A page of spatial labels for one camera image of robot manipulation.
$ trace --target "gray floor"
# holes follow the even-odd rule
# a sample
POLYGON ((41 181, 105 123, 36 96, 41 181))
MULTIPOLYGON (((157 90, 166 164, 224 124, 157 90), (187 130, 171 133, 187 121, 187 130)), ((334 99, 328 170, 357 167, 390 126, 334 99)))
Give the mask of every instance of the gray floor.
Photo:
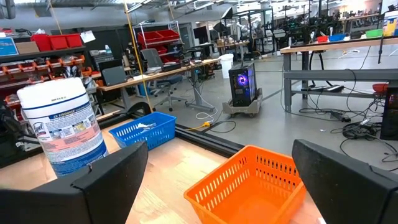
MULTIPOLYGON (((371 47, 369 55, 367 55, 369 47, 362 47, 359 53, 348 54, 338 59, 342 56, 342 50, 332 50, 325 52, 323 54, 325 69, 359 69, 364 62, 364 69, 367 68, 398 68, 398 52, 396 55, 388 57, 388 55, 398 48, 398 45, 387 45, 383 48, 382 63, 377 64, 378 60, 378 47, 371 47)), ((301 69, 301 56, 293 56, 292 69, 301 69)), ((240 144, 253 144, 261 146, 272 151, 281 152, 283 154, 290 154, 292 150, 292 144, 294 139, 306 139, 311 142, 317 143, 324 147, 330 148, 340 152, 339 145, 341 141, 345 138, 341 134, 331 134, 330 131, 335 128, 342 128, 347 123, 341 123, 339 121, 323 121, 319 119, 306 118, 302 116, 297 116, 294 114, 285 113, 281 107, 281 86, 282 86, 282 61, 283 57, 271 56, 263 62, 255 62, 256 66, 256 76, 257 85, 263 90, 264 96, 269 96, 262 104, 260 113, 255 118, 250 118, 249 116, 239 115, 236 118, 230 119, 227 114, 222 114, 219 121, 235 121, 236 128, 229 133, 213 133, 208 132, 214 136, 218 136, 233 142, 240 144)), ((320 61, 317 55, 314 55, 314 60, 312 63, 313 69, 320 69, 320 61)), ((319 85, 326 85, 325 82, 318 82, 319 85)), ((341 83, 344 86, 353 87, 354 83, 341 83)), ((373 83, 363 83, 357 82, 355 89, 358 91, 371 91, 373 83)), ((178 90, 174 91, 175 96, 182 96, 188 101, 193 99, 193 90, 187 80, 184 80, 178 85, 178 90)), ((215 79, 207 80, 203 84, 202 97, 211 105, 214 105, 218 114, 213 117, 217 118, 220 114, 222 107, 221 103, 228 101, 231 98, 229 87, 229 80, 223 79, 221 71, 216 72, 215 79)), ((165 94, 160 95, 155 98, 150 97, 150 102, 154 105, 159 102, 165 94)), ((142 98, 131 97, 132 102, 146 101, 142 98)), ((301 99, 301 95, 295 95, 292 99, 292 112, 299 113, 299 109, 308 107, 307 103, 314 106, 310 100, 305 101, 301 99)), ((372 100, 370 99, 360 99, 360 98, 350 98, 349 107, 352 110, 365 110, 372 100)), ((346 98, 337 96, 321 96, 319 98, 319 107, 321 108, 336 108, 347 110, 346 98)), ((187 127, 197 127, 203 124, 204 121, 209 121, 211 118, 207 119, 196 119, 196 115, 199 112, 207 112, 196 110, 193 108, 185 107, 183 102, 175 102, 173 105, 174 110, 172 112, 168 111, 168 103, 162 106, 157 106, 157 111, 172 114, 177 117, 177 123, 182 124, 187 127)), ((119 108, 106 105, 105 110, 107 113, 118 110, 119 108)), ((314 116, 316 118, 326 118, 327 115, 317 115, 308 114, 309 116, 314 116)), ((204 117, 204 114, 198 114, 199 117, 204 117)), ((353 118, 353 121, 361 121, 363 117, 357 116, 353 118)), ((373 118, 372 121, 380 121, 380 118, 373 118)), ((227 131, 233 127, 233 124, 226 123, 221 124, 216 127, 215 131, 227 131)), ((398 148, 398 142, 389 142, 394 147, 398 148)), ((381 159, 385 157, 384 153, 389 152, 386 147, 377 141, 349 141, 344 145, 346 152, 353 157, 368 162, 374 166, 378 166, 383 169, 392 169, 398 167, 398 162, 393 163, 382 163, 381 159)))

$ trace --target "computer tower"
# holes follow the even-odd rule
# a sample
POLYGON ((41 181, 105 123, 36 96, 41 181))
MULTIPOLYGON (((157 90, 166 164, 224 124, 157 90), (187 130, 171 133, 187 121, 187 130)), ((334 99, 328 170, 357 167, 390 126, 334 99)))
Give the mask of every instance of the computer tower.
POLYGON ((380 138, 398 140, 398 82, 390 82, 387 87, 380 138))
POLYGON ((233 106, 249 106, 257 98, 254 63, 239 64, 229 70, 233 106))

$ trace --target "white bucket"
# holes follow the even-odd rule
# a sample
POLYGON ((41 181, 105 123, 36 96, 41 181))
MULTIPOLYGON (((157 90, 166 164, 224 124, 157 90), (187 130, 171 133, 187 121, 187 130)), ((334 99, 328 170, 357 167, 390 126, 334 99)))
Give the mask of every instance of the white bucket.
POLYGON ((234 55, 233 54, 224 54, 219 56, 219 59, 221 59, 221 65, 223 66, 223 78, 229 78, 229 73, 228 71, 233 67, 234 62, 234 55))
POLYGON ((22 109, 57 177, 108 155, 79 78, 54 80, 17 92, 22 109))

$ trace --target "bucket label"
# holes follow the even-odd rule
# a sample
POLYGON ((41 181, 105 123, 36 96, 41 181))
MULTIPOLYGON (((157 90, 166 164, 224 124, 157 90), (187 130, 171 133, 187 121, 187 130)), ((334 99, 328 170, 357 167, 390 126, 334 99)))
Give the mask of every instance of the bucket label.
POLYGON ((29 122, 58 177, 108 154, 90 102, 29 122))

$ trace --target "purple light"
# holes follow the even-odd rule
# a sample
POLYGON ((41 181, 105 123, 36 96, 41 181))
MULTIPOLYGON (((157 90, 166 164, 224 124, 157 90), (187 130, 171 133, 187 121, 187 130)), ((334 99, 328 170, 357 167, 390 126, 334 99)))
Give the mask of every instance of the purple light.
POLYGON ((247 85, 249 82, 248 82, 248 78, 247 78, 247 76, 245 76, 245 75, 239 75, 238 76, 238 84, 239 85, 247 85))

